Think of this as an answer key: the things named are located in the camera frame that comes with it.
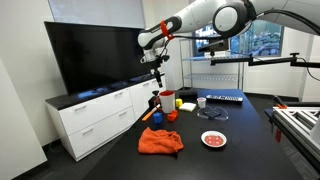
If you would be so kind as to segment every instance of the desk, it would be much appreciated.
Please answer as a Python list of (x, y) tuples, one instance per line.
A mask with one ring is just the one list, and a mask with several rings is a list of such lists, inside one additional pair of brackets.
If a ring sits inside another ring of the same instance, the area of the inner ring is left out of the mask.
[(266, 115), (269, 117), (271, 126), (276, 125), (281, 132), (286, 135), (290, 142), (297, 148), (302, 156), (311, 164), (311, 166), (320, 173), (320, 162), (309, 152), (309, 150), (298, 140), (292, 133), (277, 119), (273, 116), (272, 109), (265, 109)]
[[(184, 144), (177, 156), (139, 154), (137, 147), (143, 130), (159, 127), (151, 119), (138, 120), (84, 179), (301, 179), (241, 90), (199, 90), (197, 93), (199, 97), (241, 96), (243, 103), (207, 103), (225, 108), (229, 113), (227, 121), (201, 119), (196, 115), (198, 107), (192, 113), (179, 111), (174, 123), (165, 120), (160, 128), (176, 131)], [(200, 137), (208, 130), (223, 133), (227, 144), (219, 149), (204, 145)]]

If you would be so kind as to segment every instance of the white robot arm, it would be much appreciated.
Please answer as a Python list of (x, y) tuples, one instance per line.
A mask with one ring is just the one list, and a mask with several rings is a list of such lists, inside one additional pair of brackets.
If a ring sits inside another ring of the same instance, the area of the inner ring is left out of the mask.
[(157, 48), (166, 46), (167, 41), (178, 37), (173, 34), (194, 32), (209, 22), (212, 22), (214, 30), (220, 35), (212, 37), (212, 40), (228, 39), (241, 34), (255, 19), (263, 19), (320, 35), (320, 19), (310, 13), (312, 8), (313, 11), (318, 12), (320, 2), (315, 0), (196, 0), (172, 17), (140, 32), (138, 42), (145, 53), (141, 63), (151, 65), (161, 86), (157, 68), (160, 66), (162, 57), (158, 54)]

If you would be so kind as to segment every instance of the orange towel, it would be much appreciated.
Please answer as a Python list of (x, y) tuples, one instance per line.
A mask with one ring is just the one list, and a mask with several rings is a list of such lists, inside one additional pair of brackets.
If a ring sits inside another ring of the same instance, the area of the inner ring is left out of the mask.
[(140, 139), (138, 151), (145, 154), (172, 154), (183, 148), (180, 136), (175, 131), (152, 131), (147, 127)]

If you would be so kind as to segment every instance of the television screen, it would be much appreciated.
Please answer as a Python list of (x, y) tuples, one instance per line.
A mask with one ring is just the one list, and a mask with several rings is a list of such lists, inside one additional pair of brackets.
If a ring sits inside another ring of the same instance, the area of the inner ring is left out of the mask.
[(142, 29), (45, 22), (69, 95), (150, 74), (140, 63)]

